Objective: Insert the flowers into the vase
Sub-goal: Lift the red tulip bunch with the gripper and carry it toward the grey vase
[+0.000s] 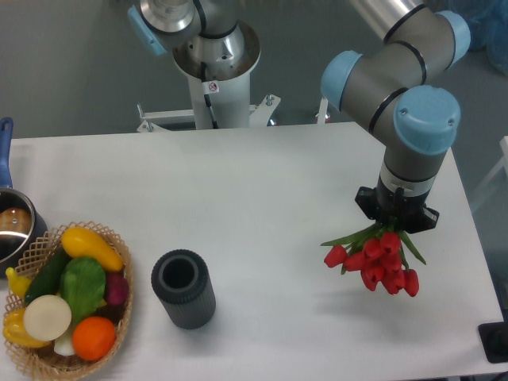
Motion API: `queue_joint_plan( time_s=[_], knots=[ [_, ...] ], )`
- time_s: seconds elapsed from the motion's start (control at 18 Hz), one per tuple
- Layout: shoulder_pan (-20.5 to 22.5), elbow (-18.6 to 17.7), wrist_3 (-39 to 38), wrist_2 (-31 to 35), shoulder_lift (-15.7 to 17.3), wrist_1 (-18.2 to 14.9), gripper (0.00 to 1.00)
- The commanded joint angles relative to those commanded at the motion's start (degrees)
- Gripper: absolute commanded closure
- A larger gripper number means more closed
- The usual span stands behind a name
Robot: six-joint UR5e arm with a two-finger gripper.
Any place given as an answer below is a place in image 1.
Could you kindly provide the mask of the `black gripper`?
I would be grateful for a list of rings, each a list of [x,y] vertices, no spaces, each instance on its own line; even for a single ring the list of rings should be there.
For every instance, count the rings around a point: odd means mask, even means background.
[[[398,231],[420,233],[434,229],[439,212],[426,206],[429,192],[418,196],[406,195],[402,187],[391,190],[381,177],[376,187],[360,187],[355,202],[365,216],[380,225],[393,225]]]

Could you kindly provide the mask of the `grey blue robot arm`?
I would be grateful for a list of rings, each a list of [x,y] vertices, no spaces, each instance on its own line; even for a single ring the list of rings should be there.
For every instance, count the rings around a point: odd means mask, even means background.
[[[419,233],[439,214],[425,204],[446,152],[456,139],[460,106],[429,80],[467,52],[470,31],[451,11],[420,1],[356,1],[354,8],[383,41],[365,57],[337,55],[321,77],[325,100],[385,147],[377,185],[356,203],[379,223]],[[231,1],[136,1],[128,18],[155,55],[171,52],[187,77],[198,129],[253,125],[250,74],[260,58],[254,30]]]

